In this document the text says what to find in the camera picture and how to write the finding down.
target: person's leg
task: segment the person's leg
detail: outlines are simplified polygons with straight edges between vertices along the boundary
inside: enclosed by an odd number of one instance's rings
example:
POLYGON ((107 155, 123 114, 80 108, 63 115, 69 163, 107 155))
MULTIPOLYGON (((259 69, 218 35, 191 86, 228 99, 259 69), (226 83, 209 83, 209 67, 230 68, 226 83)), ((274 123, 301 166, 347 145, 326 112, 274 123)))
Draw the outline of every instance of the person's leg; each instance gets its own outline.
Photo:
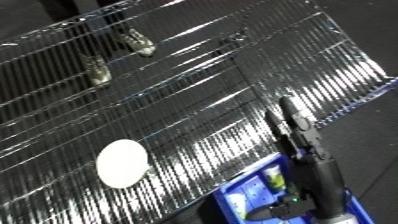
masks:
POLYGON ((79 9, 73 0, 39 1, 42 3, 44 9, 54 22, 60 22, 62 20, 79 15, 79 9))
MULTIPOLYGON (((97 0, 100 7, 112 5, 120 0, 97 0)), ((127 45, 132 51, 137 52, 141 56, 150 57, 154 54, 156 47, 146 36, 142 35, 135 29, 131 28, 127 22, 125 22, 125 16, 123 12, 118 12, 118 6, 110 8, 113 10, 109 15, 105 16, 107 24, 111 25, 115 32, 116 40, 124 45, 127 45)))
MULTIPOLYGON (((44 9, 54 22, 60 22, 78 16, 79 9, 74 0, 40 0, 44 9)), ((90 34, 89 27, 79 21, 70 21, 65 27, 68 38, 76 38, 79 51, 85 55, 95 55, 96 39, 90 34)))
MULTIPOLYGON (((112 5, 114 3, 120 2, 120 0, 97 0, 98 5, 102 7, 106 7, 112 5)), ((105 21, 108 25, 114 25, 114 23, 121 22, 125 19, 124 14, 122 12, 117 12, 117 6, 112 8, 111 10, 114 11, 110 15, 105 16, 105 21)), ((119 31, 123 32, 123 28, 125 28, 122 24, 112 26, 113 29, 118 29, 119 31)))
MULTIPOLYGON (((74 0, 40 0, 40 2, 54 22, 67 20, 80 14, 74 0)), ((70 20, 65 26, 65 34, 67 38, 76 38, 76 51, 80 53, 91 83, 97 86, 109 81, 110 71, 103 56, 97 50, 98 40, 91 34, 88 25, 78 20, 70 20)))

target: sneaker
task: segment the sneaker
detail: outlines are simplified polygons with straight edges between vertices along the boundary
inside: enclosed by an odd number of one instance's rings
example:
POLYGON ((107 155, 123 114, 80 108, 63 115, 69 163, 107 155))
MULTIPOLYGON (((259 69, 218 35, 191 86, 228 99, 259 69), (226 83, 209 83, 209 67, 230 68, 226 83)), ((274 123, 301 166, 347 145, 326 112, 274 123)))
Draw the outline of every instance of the sneaker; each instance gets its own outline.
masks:
POLYGON ((143 57, 152 57, 155 53, 156 47, 152 41, 135 29, 131 28, 127 33, 116 32, 115 36, 118 42, 126 44, 143 57))
POLYGON ((87 56, 81 54, 83 65, 86 68, 91 84, 96 87, 112 79, 111 71, 102 55, 87 56))

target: blue bin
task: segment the blue bin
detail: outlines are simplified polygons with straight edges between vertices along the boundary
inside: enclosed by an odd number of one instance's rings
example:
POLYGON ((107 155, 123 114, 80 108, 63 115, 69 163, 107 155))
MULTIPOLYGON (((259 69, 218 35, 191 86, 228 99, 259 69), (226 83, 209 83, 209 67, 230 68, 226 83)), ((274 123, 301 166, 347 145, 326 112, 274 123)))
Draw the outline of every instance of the blue bin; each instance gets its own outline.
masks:
MULTIPOLYGON (((289 180, 287 172, 287 158, 279 153, 272 154, 252 166, 246 168, 231 181, 224 183, 213 192, 225 218, 230 224, 309 224, 312 216, 308 213, 304 216, 290 219, 286 222, 274 218, 265 221, 251 222, 244 220, 246 214, 261 205, 271 204, 278 196, 286 194, 286 191, 273 192, 267 186, 263 170, 273 164, 279 164, 286 180, 289 180)), ((360 224, 373 224, 374 222, 355 199, 349 196, 348 210, 355 215, 360 224)))

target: black floor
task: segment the black floor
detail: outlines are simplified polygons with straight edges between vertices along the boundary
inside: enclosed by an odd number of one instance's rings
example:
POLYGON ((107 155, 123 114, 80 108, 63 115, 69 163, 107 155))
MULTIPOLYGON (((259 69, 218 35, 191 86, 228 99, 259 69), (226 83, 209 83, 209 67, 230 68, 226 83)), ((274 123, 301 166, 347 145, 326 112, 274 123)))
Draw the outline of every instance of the black floor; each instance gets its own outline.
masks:
MULTIPOLYGON (((318 0, 322 8, 388 73, 398 71, 394 0, 318 0)), ((85 10, 95 6, 79 3, 85 10)), ((0 39, 51 23, 35 0, 0 1, 0 39)), ((376 223, 398 219, 398 90, 392 90, 322 130, 347 185, 376 223)), ((211 198, 164 223, 223 223, 211 198)))

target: white ball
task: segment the white ball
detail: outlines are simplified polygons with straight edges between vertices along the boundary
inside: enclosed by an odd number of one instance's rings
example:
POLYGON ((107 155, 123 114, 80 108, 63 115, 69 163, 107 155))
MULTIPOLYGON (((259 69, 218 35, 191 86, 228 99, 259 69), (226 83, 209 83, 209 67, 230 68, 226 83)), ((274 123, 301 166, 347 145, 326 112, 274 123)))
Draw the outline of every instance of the white ball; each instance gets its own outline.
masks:
POLYGON ((148 170, 148 154, 138 142, 121 139, 106 146, 97 158, 99 178, 112 188, 137 183, 148 170))

